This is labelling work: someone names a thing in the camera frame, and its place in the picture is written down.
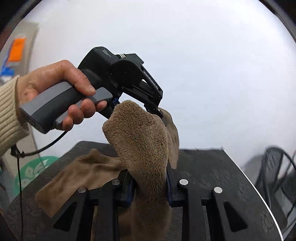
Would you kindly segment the person's left hand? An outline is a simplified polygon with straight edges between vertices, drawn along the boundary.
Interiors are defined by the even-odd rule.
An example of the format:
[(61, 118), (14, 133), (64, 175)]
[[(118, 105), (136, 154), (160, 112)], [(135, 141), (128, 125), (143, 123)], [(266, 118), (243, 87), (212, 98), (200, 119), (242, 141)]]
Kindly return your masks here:
[[(62, 80), (67, 80), (86, 96), (95, 94), (95, 89), (88, 78), (68, 60), (62, 60), (38, 68), (29, 74), (20, 77), (16, 82), (16, 114), (18, 119), (25, 121), (25, 116), (20, 111), (20, 106), (32, 101), (40, 93)], [(92, 117), (95, 112), (103, 110), (106, 101), (95, 105), (91, 100), (85, 99), (81, 106), (71, 105), (68, 114), (62, 122), (62, 130), (69, 131), (74, 125), (82, 123), (85, 118)]]

